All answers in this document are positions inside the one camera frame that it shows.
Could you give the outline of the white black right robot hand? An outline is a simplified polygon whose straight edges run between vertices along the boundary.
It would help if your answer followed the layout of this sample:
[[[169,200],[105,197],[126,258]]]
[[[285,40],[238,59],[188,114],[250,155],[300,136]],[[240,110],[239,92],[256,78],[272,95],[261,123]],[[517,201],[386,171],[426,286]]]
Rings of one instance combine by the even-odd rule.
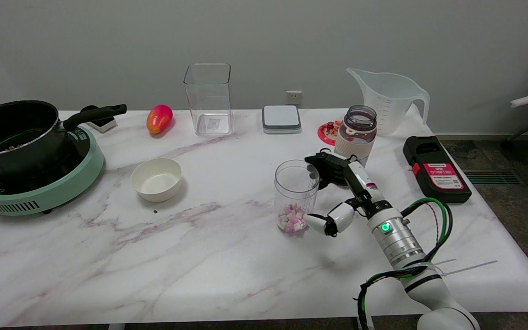
[[[356,212],[364,211],[364,217],[369,220],[384,209],[392,208],[365,168],[352,157],[346,158],[322,149],[305,157],[304,161],[308,169],[314,169],[319,175],[319,190],[333,184],[346,186],[353,194],[352,198],[336,205],[325,216],[314,213],[304,215],[307,225],[318,233],[336,237],[352,224]]]

